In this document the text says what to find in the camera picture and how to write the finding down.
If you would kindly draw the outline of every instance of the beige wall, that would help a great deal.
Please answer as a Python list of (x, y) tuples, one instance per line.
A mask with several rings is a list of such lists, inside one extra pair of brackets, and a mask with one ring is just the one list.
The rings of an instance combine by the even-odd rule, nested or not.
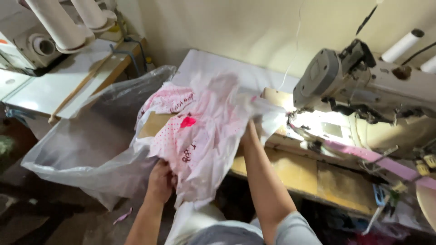
[[(131, 2), (128, 18), (146, 36), (157, 65), (178, 66), (195, 48), (284, 72), (295, 54), (301, 0), (121, 1)], [(342, 50), (350, 44), (374, 6), (375, 0), (306, 0), (298, 56), (289, 73), (301, 76), (321, 48)], [(385, 0), (358, 37), (382, 53), (413, 28), (423, 29), (425, 37), (408, 56), (436, 41), (435, 25), (436, 0)], [(436, 47), (414, 63), (435, 54)]]

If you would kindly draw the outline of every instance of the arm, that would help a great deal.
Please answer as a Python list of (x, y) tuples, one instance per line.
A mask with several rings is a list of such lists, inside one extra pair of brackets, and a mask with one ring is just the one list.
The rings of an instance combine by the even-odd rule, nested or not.
[(139, 209), (125, 245), (155, 245), (159, 234), (164, 204), (172, 193), (171, 169), (159, 160), (151, 171), (144, 203)]
[(273, 245), (280, 222), (296, 211), (294, 202), (271, 166), (252, 120), (241, 139), (254, 208), (267, 245)]

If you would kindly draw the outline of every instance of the person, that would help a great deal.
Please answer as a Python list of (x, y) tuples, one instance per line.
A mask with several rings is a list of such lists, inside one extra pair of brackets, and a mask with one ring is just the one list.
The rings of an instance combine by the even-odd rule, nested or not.
[[(243, 147), (257, 218), (250, 224), (216, 221), (213, 225), (198, 227), (181, 244), (321, 244), (306, 219), (297, 211), (287, 189), (271, 166), (252, 120), (247, 125), (240, 145)], [(169, 164), (160, 160), (151, 172), (144, 203), (127, 236), (126, 245), (157, 243), (162, 210), (173, 190), (171, 178)]]

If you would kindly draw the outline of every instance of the gray t-shirt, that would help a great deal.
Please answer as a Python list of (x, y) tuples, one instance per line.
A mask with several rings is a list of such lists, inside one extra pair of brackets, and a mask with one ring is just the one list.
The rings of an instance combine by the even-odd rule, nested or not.
[[(259, 223), (247, 224), (239, 221), (222, 221), (200, 230), (187, 245), (263, 245)], [(274, 245), (318, 245), (315, 232), (299, 212), (286, 216), (277, 228)]]

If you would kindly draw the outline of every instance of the hand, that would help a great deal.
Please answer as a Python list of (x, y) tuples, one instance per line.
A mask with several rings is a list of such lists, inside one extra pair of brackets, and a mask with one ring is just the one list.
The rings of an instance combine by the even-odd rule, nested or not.
[(245, 133), (241, 138), (241, 145), (247, 146), (248, 144), (252, 144), (254, 142), (258, 142), (259, 138), (257, 136), (256, 126), (252, 119), (248, 121), (247, 128), (245, 129)]
[(170, 199), (177, 177), (172, 175), (167, 161), (160, 159), (151, 170), (146, 199), (165, 204)]

